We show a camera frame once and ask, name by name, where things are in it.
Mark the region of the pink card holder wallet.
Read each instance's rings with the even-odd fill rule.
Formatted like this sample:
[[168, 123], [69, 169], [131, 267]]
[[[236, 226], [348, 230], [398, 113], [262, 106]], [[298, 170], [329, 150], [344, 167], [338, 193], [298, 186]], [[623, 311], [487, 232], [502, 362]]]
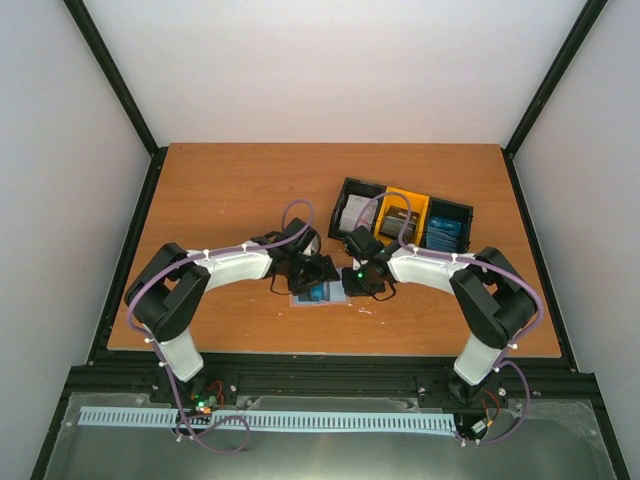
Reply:
[[342, 284], [342, 268], [339, 268], [337, 273], [337, 280], [326, 281], [306, 293], [293, 296], [290, 305], [292, 307], [324, 307], [349, 304], [350, 298]]

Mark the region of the dark card stack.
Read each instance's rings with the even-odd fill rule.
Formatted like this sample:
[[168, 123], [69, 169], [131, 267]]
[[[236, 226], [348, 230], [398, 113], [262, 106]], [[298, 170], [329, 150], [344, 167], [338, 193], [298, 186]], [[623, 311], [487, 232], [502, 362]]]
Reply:
[[409, 214], [407, 209], [391, 206], [383, 216], [379, 233], [388, 238], [397, 239], [404, 223], [407, 223], [402, 237], [405, 243], [410, 243], [415, 236], [419, 218], [418, 212], [412, 211]]

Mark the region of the white card stack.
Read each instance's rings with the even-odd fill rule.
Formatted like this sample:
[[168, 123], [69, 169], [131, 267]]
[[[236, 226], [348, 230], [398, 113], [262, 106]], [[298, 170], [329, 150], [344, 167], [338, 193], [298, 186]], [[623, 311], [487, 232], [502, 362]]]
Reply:
[[356, 226], [371, 228], [374, 223], [378, 202], [369, 203], [369, 198], [349, 195], [339, 219], [339, 229], [344, 232], [353, 231]]

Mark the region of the blue card stack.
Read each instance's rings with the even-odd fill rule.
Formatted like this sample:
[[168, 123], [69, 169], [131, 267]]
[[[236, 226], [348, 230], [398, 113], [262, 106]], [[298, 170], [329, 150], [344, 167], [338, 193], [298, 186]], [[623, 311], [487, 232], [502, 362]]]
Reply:
[[462, 223], [442, 217], [431, 216], [425, 232], [426, 247], [431, 250], [456, 252], [462, 232]]

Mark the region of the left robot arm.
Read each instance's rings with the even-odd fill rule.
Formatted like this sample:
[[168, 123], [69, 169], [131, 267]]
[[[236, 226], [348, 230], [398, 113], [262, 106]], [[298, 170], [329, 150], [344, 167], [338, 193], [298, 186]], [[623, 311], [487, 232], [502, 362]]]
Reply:
[[172, 388], [186, 402], [201, 400], [208, 378], [190, 324], [205, 293], [248, 280], [286, 279], [293, 296], [340, 279], [318, 233], [295, 218], [281, 231], [216, 250], [163, 245], [124, 295], [129, 326], [141, 333], [174, 376]]

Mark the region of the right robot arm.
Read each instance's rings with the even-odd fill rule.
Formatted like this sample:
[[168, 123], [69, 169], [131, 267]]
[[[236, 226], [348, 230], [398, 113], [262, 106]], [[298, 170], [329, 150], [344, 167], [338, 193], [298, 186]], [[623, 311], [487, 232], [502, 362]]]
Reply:
[[469, 328], [453, 371], [470, 387], [481, 385], [519, 338], [544, 316], [541, 297], [500, 250], [445, 253], [404, 244], [385, 245], [364, 226], [344, 239], [354, 267], [343, 273], [350, 297], [375, 297], [396, 284], [416, 284], [453, 295]]

